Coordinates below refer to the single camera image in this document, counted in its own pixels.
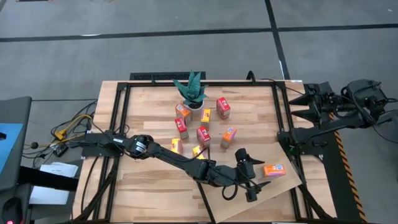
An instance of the wooden table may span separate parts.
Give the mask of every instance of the wooden table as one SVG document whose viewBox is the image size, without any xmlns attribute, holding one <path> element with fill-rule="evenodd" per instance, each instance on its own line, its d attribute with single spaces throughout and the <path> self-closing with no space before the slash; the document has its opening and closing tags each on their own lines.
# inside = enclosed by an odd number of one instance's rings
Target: wooden table
<svg viewBox="0 0 398 224">
<path fill-rule="evenodd" d="M 99 94 L 94 122 L 101 129 L 108 129 L 118 82 L 103 82 Z M 286 85 L 303 92 L 302 83 L 286 81 Z M 221 198 L 221 189 L 204 186 L 207 198 L 216 221 L 226 222 L 270 222 L 294 221 L 294 212 L 289 191 L 300 183 L 292 172 L 292 167 L 276 140 L 278 132 L 275 106 L 270 87 L 266 86 L 211 86 L 206 89 L 209 96 L 205 106 L 212 109 L 210 134 L 212 137 L 211 158 L 219 164 L 235 166 L 233 154 L 245 147 L 253 158 L 266 160 L 268 164 L 282 163 L 287 175 L 271 183 L 259 194 L 257 202 L 247 203 L 244 191 L 232 201 Z M 298 93 L 288 90 L 288 98 L 298 97 Z M 232 107 L 231 117 L 221 120 L 215 113 L 215 100 L 225 97 Z M 287 127 L 282 95 L 279 92 L 282 117 Z M 131 90 L 126 124 L 133 134 L 150 134 L 155 141 L 170 147 L 171 139 L 178 137 L 175 128 L 174 106 L 181 102 L 175 87 L 134 87 Z M 120 120 L 121 100 L 117 121 Z M 302 106 L 292 106 L 291 110 L 302 110 Z M 189 127 L 190 139 L 184 141 L 184 156 L 191 157 L 191 148 L 197 145 L 195 129 L 199 127 L 199 117 L 195 116 Z M 294 117 L 296 127 L 310 127 L 306 120 Z M 229 149 L 219 147 L 221 136 L 228 126 L 238 128 L 235 142 Z M 85 159 L 73 214 L 80 214 L 81 197 L 93 158 Z M 302 156 L 303 169 L 309 191 L 327 213 L 335 216 L 328 181 L 323 164 L 313 156 Z M 94 166 L 88 181 L 84 198 L 87 206 L 94 196 L 99 182 L 102 158 Z M 305 217 L 301 193 L 298 191 L 300 211 Z M 107 199 L 104 194 L 100 217 L 104 216 Z M 210 221 L 196 183 L 184 171 L 157 159 L 135 161 L 127 156 L 121 158 L 115 190 L 111 222 L 208 222 Z"/>
</svg>

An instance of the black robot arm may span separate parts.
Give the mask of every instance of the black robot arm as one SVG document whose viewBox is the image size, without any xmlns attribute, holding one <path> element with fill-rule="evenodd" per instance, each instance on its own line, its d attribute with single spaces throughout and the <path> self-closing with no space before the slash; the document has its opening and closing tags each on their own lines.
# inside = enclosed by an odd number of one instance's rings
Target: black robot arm
<svg viewBox="0 0 398 224">
<path fill-rule="evenodd" d="M 293 111 L 292 114 L 315 124 L 313 128 L 292 128 L 289 131 L 291 145 L 306 144 L 313 137 L 342 128 L 368 128 L 398 115 L 398 111 L 386 113 L 384 110 L 391 99 L 381 90 L 380 82 L 356 80 L 340 93 L 333 92 L 328 82 L 308 84 L 306 94 L 289 102 L 291 105 L 308 105 L 308 110 Z M 330 113 L 338 119 L 329 121 Z"/>
<path fill-rule="evenodd" d="M 235 168 L 216 165 L 216 161 L 208 159 L 187 158 L 183 155 L 174 153 L 160 144 L 154 142 L 152 136 L 138 135 L 129 139 L 122 136 L 114 135 L 110 131 L 105 131 L 108 139 L 106 147 L 113 149 L 122 149 L 133 159 L 147 159 L 149 157 L 160 159 L 170 165 L 184 170 L 193 180 L 208 184 L 214 187 L 229 187 L 235 185 L 246 190 L 246 200 L 253 202 L 257 200 L 257 194 L 261 188 L 270 182 L 255 184 L 251 179 L 255 178 L 253 165 L 262 164 L 264 162 L 252 159 L 246 153 L 245 148 L 238 149 L 235 153 L 237 165 Z"/>
</svg>

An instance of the juice box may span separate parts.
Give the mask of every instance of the juice box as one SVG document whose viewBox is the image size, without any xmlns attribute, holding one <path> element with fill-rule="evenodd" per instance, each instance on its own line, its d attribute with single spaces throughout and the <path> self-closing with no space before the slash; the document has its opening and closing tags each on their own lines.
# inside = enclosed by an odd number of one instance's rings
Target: juice box
<svg viewBox="0 0 398 224">
<path fill-rule="evenodd" d="M 205 127 L 207 131 L 210 127 L 210 112 L 210 109 L 203 109 L 201 111 L 200 126 Z"/>
<path fill-rule="evenodd" d="M 170 149 L 172 152 L 178 153 L 182 155 L 183 153 L 183 147 L 182 147 L 182 142 L 180 139 L 172 139 L 172 147 Z"/>
<path fill-rule="evenodd" d="M 227 149 L 232 140 L 235 138 L 235 134 L 237 131 L 238 130 L 236 128 L 229 127 L 223 135 L 223 138 L 221 140 L 221 146 Z"/>
<path fill-rule="evenodd" d="M 200 146 L 194 147 L 192 149 L 192 155 L 193 157 L 195 157 L 197 154 L 199 154 L 200 152 L 202 152 L 202 148 Z M 206 159 L 205 155 L 203 155 L 205 152 L 203 152 L 202 154 L 200 154 L 197 159 Z"/>
<path fill-rule="evenodd" d="M 175 114 L 177 115 L 178 118 L 183 118 L 185 125 L 188 125 L 189 123 L 191 123 L 191 120 L 192 120 L 191 111 L 188 110 L 181 103 L 179 103 L 175 106 Z"/>
<path fill-rule="evenodd" d="M 197 129 L 197 139 L 201 147 L 206 148 L 210 146 L 211 138 L 205 127 L 200 126 Z"/>
<path fill-rule="evenodd" d="M 262 168 L 261 182 L 271 181 L 286 174 L 285 168 L 282 164 L 265 165 Z"/>
<path fill-rule="evenodd" d="M 189 137 L 188 135 L 188 129 L 184 123 L 183 118 L 177 118 L 174 120 L 175 125 L 177 125 L 178 131 L 180 133 L 181 139 L 186 139 Z"/>
<path fill-rule="evenodd" d="M 231 107 L 227 103 L 224 97 L 221 97 L 220 99 L 217 100 L 217 113 L 222 119 L 225 119 L 229 117 L 229 114 L 231 112 Z"/>
</svg>

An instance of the succulent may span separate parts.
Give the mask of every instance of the succulent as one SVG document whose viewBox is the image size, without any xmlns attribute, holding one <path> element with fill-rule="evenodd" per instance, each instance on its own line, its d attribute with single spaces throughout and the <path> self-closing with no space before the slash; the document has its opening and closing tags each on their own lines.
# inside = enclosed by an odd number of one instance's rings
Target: succulent
<svg viewBox="0 0 398 224">
<path fill-rule="evenodd" d="M 207 96 L 205 95 L 205 88 L 208 85 L 200 86 L 200 72 L 196 75 L 191 70 L 189 74 L 188 86 L 179 83 L 177 80 L 173 80 L 174 85 L 178 88 L 180 94 L 185 98 L 184 104 L 197 104 L 203 101 Z"/>
</svg>

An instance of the concrete floor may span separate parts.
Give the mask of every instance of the concrete floor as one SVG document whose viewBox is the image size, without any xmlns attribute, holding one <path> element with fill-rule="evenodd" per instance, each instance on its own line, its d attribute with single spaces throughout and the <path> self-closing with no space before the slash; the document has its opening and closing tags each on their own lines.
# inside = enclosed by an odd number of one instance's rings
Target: concrete floor
<svg viewBox="0 0 398 224">
<path fill-rule="evenodd" d="M 272 0 L 278 27 L 398 22 L 398 2 Z M 113 34 L 167 30 L 270 27 L 264 1 L 250 0 L 8 0 L 0 37 Z M 398 29 L 280 33 L 291 79 L 329 81 L 338 91 L 350 80 L 372 78 L 398 98 Z M 215 34 L 128 39 L 0 43 L 0 99 L 96 98 L 102 80 L 130 72 L 204 70 L 207 79 L 281 79 L 274 39 L 260 34 Z M 33 102 L 26 143 L 49 142 L 50 129 L 88 101 Z M 396 127 L 379 128 L 398 140 Z M 398 220 L 398 151 L 372 129 L 342 130 L 348 160 L 369 222 Z M 60 161 L 80 158 L 69 150 Z M 25 166 L 31 161 L 23 160 Z"/>
</svg>

